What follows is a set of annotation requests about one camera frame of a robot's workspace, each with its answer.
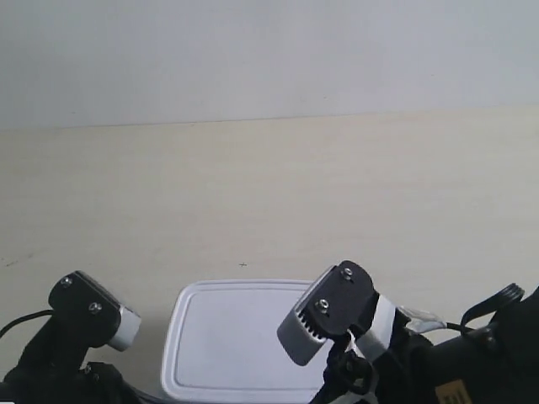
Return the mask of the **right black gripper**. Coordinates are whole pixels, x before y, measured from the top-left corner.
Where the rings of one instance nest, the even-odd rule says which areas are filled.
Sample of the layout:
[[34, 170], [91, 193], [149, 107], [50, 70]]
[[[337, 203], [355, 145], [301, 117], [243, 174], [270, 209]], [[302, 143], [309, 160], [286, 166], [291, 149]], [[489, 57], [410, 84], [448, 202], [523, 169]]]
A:
[[312, 403], [403, 403], [404, 333], [392, 334], [384, 348], [354, 333], [328, 338], [333, 343], [323, 384]]

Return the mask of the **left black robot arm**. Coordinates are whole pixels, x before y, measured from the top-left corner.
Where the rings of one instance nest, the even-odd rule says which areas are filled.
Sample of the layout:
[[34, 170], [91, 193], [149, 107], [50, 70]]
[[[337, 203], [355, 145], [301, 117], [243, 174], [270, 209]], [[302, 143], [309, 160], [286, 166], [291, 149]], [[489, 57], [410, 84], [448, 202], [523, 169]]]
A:
[[18, 363], [1, 380], [2, 403], [138, 403], [114, 366], [91, 363], [84, 338], [62, 325], [51, 310], [20, 317], [1, 330], [49, 314], [51, 318], [30, 339]]

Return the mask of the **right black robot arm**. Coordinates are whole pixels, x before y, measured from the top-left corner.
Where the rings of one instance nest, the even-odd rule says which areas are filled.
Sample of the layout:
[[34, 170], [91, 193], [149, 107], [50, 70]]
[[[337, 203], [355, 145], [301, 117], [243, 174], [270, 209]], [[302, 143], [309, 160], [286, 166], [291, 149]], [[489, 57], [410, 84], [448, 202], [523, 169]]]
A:
[[538, 294], [434, 345], [401, 327], [387, 347], [335, 343], [314, 403], [536, 403]]

